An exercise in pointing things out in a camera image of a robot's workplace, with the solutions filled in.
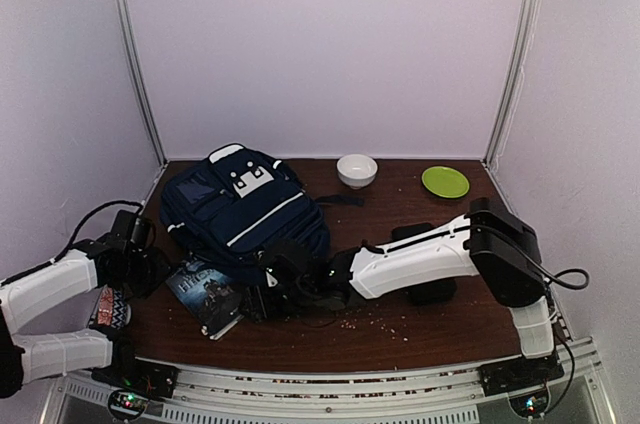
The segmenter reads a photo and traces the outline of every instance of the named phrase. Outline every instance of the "white wall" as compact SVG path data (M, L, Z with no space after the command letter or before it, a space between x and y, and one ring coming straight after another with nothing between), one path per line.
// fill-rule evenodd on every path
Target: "white wall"
M481 157L521 0L129 0L167 154Z
M640 0L542 0L498 176L546 265L581 266L560 297L593 335L636 423L640 389Z
M0 279L57 253L78 220L140 199L157 171L128 77L113 0L0 0ZM81 237L97 237L113 213ZM93 300L31 332L84 326ZM36 422L48 384L0 401L0 421Z

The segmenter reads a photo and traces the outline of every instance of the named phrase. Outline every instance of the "metal track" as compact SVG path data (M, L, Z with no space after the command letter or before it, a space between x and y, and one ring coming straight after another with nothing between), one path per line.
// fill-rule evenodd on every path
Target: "metal track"
M576 378L601 367L591 339L570 345ZM559 354L566 372L555 382L566 382L569 355L564 348ZM257 373L178 365L173 398L150 406L146 415L173 424L300 424L320 419L349 424L472 424L478 422L478 404L505 398L484 396L477 368L485 363L347 374ZM101 406L110 392L109 386L92 381L87 372L74 373L64 381L65 395ZM606 395L600 401L606 402Z
M147 90L144 85L144 79L142 78L142 69L140 68L140 59L138 57L138 50L133 37L133 29L131 27L131 17L129 15L129 7L127 0L115 0L118 9L118 15L120 17L120 27L122 29L122 38L124 40L124 48L127 56L127 64L129 65L129 73L131 75L131 82L136 93L136 99L138 106L140 107L140 113L142 114L142 120L144 122L145 130L151 140L153 151L158 160L158 164L163 166L167 162L167 158L160 142L160 136L158 134L158 128L151 112L151 106L149 104L149 98L147 96Z
M533 35L533 26L535 23L538 3L539 0L522 0L516 40L513 46L511 62L509 63L507 80L502 91L502 98L500 99L500 107L498 108L496 123L494 125L491 140L489 141L489 147L487 148L487 154L485 156L485 163L490 169L495 169L497 164L496 159L504 140L504 134L508 130L506 124L514 101L517 98L519 84L521 84L521 68L527 47L529 46L530 38Z

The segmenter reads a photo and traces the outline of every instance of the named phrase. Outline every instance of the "robotic arm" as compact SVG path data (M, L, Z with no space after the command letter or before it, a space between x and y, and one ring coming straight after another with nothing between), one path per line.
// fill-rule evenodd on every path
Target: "robotic arm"
M523 252L540 264L533 229L502 206L478 200L468 214L437 229L362 248L354 256L349 283L365 299L375 299L418 283L480 274L511 311L522 354L535 359L551 355L555 344L543 277Z
M541 266L535 231L501 202L475 200L467 214L441 227L381 246L365 242L329 261L314 260L295 243L281 242L263 254L260 265L269 287L249 292L245 302L254 319L309 306L338 310L396 289L480 275L496 301L511 312L522 351L521 357L480 368L485 394L540 385L563 375L545 281L561 283L559 275ZM585 283L562 283L565 287L586 287L585 271L562 274L568 272L580 272Z
M126 285L133 296L146 297L170 273L164 255L146 247L151 222L119 211L111 231L63 251L62 257L0 283L0 398L23 384L77 369L124 367L133 348L106 329L25 336L19 331L48 309L92 289Z

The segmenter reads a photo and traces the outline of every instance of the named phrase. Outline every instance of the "brown tabletop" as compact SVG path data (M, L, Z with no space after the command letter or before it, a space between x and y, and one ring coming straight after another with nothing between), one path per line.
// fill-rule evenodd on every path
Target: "brown tabletop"
M380 160L376 180L353 191L337 178L335 161L289 161L312 197L345 194L363 197L365 206L325 209L332 249L357 246L363 239L388 242L394 227L443 224L464 214L477 197L497 197L479 162ZM146 215L157 221L164 182L189 162L173 162L149 201ZM449 165L463 172L471 190L445 200L426 191L422 171ZM184 253L158 225L157 245L179 261ZM138 355L164 361L288 372L352 372L410 369L497 358L519 353L519 341L506 308L495 302L479 277L458 278L455 297L444 304L416 307L403 291L337 315L317 311L300 319L253 324L240 322L221 340L210 341L167 286L134 301L128 327Z

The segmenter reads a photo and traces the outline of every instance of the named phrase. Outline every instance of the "green plate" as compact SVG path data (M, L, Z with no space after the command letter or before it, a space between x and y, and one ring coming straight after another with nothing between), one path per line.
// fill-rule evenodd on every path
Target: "green plate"
M422 173L422 184L436 196L456 199L469 192L469 181L450 167L430 167Z

